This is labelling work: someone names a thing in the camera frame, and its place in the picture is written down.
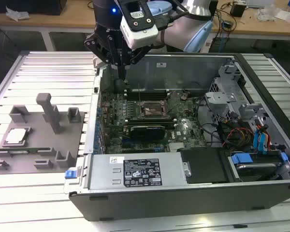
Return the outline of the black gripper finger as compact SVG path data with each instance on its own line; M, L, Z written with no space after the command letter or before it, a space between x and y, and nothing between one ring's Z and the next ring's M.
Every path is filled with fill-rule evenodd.
M114 35L107 33L100 36L97 33L93 33L87 37L84 45L102 62L115 66L118 78L122 79L122 62Z
M137 48L136 50L131 50L127 46L122 48L122 80L125 80L126 68L139 62L149 51L150 46L144 46L141 48Z

